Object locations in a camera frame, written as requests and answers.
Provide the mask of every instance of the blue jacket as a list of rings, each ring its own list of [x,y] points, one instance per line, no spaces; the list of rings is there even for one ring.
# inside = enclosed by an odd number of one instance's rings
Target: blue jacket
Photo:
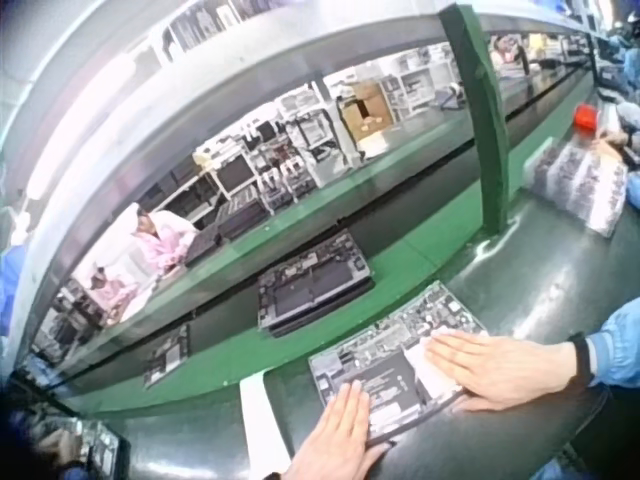
[[[640,298],[623,305],[587,341],[594,385],[640,387]]]
[[[27,249],[24,245],[11,247],[0,257],[0,336],[9,336],[13,301],[18,290],[20,272]]]

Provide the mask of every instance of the circuit board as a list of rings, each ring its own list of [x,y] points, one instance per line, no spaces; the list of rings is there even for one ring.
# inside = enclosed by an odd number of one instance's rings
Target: circuit board
[[[486,332],[440,282],[360,333],[309,358],[326,405],[358,379],[372,398],[369,444],[390,438],[436,413],[461,387],[430,364],[422,338],[447,329]]]
[[[258,326],[291,321],[370,277],[364,254],[343,230],[260,276]]]

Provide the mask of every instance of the green metal frame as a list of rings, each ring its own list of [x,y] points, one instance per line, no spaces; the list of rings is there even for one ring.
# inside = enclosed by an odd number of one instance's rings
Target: green metal frame
[[[480,158],[483,225],[488,234],[497,235],[507,224],[509,201],[509,139],[498,80],[473,8],[451,5],[440,12],[440,20],[469,102]]]

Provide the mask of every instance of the hand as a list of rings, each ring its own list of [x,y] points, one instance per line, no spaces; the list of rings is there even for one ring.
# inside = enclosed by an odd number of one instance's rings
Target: hand
[[[477,397],[462,410],[504,410],[567,386],[576,374],[572,343],[540,345],[464,332],[437,335],[427,358]]]
[[[605,132],[601,139],[612,147],[624,147],[629,142],[629,135],[624,132]]]
[[[371,466],[391,448],[381,444],[365,451],[369,403],[369,395],[362,392],[360,382],[342,385],[282,475],[283,480],[363,480]]]

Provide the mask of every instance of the blue sleeve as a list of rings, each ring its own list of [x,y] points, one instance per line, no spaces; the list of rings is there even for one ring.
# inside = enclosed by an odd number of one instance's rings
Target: blue sleeve
[[[638,71],[637,71],[637,56],[640,51],[637,48],[627,50],[624,54],[624,66],[622,71],[624,76],[634,88],[637,88],[638,83]]]
[[[90,480],[89,473],[80,467],[73,467],[64,472],[62,480]]]
[[[640,172],[631,172],[627,179],[627,201],[640,209]]]
[[[592,384],[640,387],[640,298],[623,305],[587,338],[596,360]]]

